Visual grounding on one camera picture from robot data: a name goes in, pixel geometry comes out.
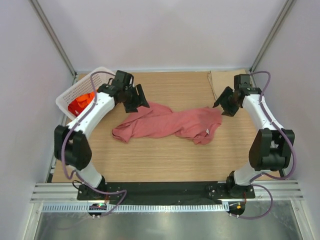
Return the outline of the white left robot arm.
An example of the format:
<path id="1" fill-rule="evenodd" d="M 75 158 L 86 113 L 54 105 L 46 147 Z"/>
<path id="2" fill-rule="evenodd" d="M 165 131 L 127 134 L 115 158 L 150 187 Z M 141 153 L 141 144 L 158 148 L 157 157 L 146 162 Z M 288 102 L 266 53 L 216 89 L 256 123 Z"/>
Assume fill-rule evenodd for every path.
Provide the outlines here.
<path id="1" fill-rule="evenodd" d="M 61 161 L 65 177 L 71 180 L 77 175 L 95 200 L 101 200 L 107 188 L 105 178 L 93 164 L 88 139 L 102 118 L 118 103 L 123 104 L 126 113 L 136 113 L 141 106 L 149 107 L 141 84 L 117 90 L 103 84 L 78 117 L 66 126 L 58 125 L 54 130 L 54 156 Z"/>

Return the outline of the pink t shirt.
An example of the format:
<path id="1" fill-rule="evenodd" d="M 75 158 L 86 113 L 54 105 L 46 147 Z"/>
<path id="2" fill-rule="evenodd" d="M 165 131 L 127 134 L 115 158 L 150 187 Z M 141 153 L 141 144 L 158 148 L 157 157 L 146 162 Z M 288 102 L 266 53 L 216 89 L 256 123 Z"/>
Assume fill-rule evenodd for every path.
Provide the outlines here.
<path id="1" fill-rule="evenodd" d="M 217 108 L 200 107 L 173 111 L 168 106 L 151 102 L 150 107 L 139 107 L 112 130 L 114 139 L 128 143 L 132 138 L 164 138 L 175 135 L 196 145 L 210 143 L 222 124 L 222 113 Z"/>

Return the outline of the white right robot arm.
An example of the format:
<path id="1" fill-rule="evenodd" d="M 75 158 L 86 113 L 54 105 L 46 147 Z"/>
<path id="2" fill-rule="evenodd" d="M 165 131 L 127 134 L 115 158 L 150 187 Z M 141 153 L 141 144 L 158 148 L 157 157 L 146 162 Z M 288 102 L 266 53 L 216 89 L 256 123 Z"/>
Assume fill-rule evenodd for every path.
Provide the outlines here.
<path id="1" fill-rule="evenodd" d="M 244 197 L 251 191 L 254 179 L 286 169 L 293 156 L 294 132 L 277 122 L 261 93 L 255 87 L 233 90 L 227 86 L 213 105 L 221 106 L 223 115 L 228 117 L 233 117 L 240 108 L 245 109 L 257 130 L 249 149 L 248 162 L 226 178 L 224 188 L 231 198 Z"/>

